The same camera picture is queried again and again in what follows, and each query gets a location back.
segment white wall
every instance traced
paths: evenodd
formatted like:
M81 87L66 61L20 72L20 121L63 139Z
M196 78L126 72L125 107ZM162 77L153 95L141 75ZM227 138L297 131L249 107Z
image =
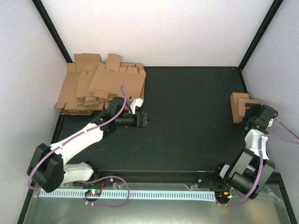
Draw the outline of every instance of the white wall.
M49 144L65 60L33 3L0 3L0 223L16 223L35 147Z
M252 98L278 110L278 118L299 134L299 1L286 0L243 71ZM294 139L278 124L273 134ZM299 221L299 146L269 139L276 164Z
M238 66L273 0L43 0L70 55Z

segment black frame post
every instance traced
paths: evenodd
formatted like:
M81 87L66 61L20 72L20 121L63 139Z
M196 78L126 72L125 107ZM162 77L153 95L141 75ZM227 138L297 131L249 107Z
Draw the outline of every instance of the black frame post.
M278 11L281 3L284 0L274 0L269 11L267 12L261 26L259 27L259 29L256 32L256 35L254 36L251 44L249 45L240 65L238 66L238 69L240 71L243 71L243 69L245 68L247 62L249 61L251 55L253 54L254 50L256 49L258 43L260 42L260 40L262 39L263 34L265 33L266 29L268 28L268 26L270 25L272 19L274 18L276 12Z
M65 61L67 63L72 63L72 59L69 55L69 53L67 52L64 43L62 42L54 24L52 23L51 18L49 17L47 10L45 9L45 7L43 6L43 3L41 0L32 0L33 4L35 5L38 13L41 15L44 23L46 24L48 30L50 31L56 45L58 46L61 54L63 55Z

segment black metal frame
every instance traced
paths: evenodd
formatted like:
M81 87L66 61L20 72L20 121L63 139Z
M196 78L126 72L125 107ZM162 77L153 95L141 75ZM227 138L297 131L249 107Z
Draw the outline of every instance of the black metal frame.
M52 23L45 7L41 0L32 0L34 3L37 11L39 12L40 16L42 17L45 25L47 26L48 30L50 31L53 39L55 40L61 54L65 58L67 63L72 63L72 59L67 52L54 24ZM240 65L238 66L238 72L240 79L243 83L244 91L248 93L243 75L242 70L246 66L248 60L250 59L251 55L253 54L255 48L257 47L259 41L262 39L267 27L271 23L273 17L275 16L276 12L278 11L280 5L282 4L283 0L274 0L268 13L266 14L261 26L259 27L256 35L254 36L249 48L247 49ZM55 127L55 131L53 134L53 138L51 143L58 141L58 137L60 135L61 127L63 125L64 115L60 115ZM124 177L128 182L143 182L143 183L185 183L185 184L194 184L198 183L199 187L201 188L210 188L216 189L215 186L210 181L213 176L213 172L125 172L125 171L101 171L101 175L117 175L120 177ZM285 206L287 208L287 213L289 215L291 223L297 223L288 194L285 190L284 182L281 178L281 175L278 173L273 173L267 184L277 184L279 186L280 192L282 194ZM26 212L29 207L29 203L32 197L33 191L29 190L23 205L23 208L20 213L20 217L18 223L23 223Z

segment black table surface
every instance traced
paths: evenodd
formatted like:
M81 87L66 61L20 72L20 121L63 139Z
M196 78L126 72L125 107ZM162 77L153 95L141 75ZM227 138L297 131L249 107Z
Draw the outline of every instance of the black table surface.
M233 124L229 97L244 92L237 68L147 67L144 105L152 115L144 128L118 127L109 137L73 157L101 170L214 171L245 147ZM59 140L97 116L64 117Z

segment cardboard stack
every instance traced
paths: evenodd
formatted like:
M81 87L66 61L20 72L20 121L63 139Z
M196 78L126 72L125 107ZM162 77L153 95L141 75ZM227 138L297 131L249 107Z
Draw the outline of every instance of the cardboard stack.
M113 97L121 96L125 85L128 97L144 99L144 67L121 63L121 56L109 54L106 63L99 54L74 54L76 63L67 63L67 73L55 108L62 114L90 115L107 108Z
M233 92L230 96L230 104L232 107L233 122L238 124L242 122L245 116L245 104L258 104L258 100L249 99L248 93Z

